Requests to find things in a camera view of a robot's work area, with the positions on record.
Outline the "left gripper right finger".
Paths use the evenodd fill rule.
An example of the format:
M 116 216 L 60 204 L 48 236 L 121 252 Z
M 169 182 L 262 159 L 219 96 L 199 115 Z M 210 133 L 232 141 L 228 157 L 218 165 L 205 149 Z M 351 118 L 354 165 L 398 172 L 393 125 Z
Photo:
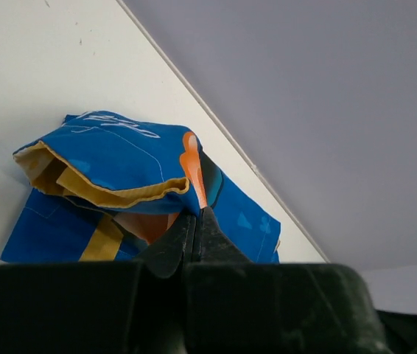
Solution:
M 250 263 L 250 259 L 222 232 L 210 207 L 203 208 L 197 218 L 192 242 L 192 261 Z

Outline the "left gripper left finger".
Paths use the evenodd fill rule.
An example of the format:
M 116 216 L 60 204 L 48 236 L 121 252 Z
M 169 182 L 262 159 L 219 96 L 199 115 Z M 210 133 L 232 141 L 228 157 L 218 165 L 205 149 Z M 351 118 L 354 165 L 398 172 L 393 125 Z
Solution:
M 139 253 L 134 261 L 142 263 L 156 278 L 169 279 L 183 260 L 187 240 L 194 236 L 196 221 L 197 218 L 192 214 L 179 214 L 170 228 Z

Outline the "blue Mickey placemat cloth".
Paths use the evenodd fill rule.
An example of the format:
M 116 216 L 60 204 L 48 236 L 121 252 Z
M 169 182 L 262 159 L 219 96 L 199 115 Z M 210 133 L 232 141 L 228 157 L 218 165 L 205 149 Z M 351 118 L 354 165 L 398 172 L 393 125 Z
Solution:
M 0 254 L 6 263 L 129 260 L 182 212 L 213 209 L 250 260 L 278 261 L 280 223 L 181 125 L 111 111 L 68 115 L 13 154 L 31 192 Z

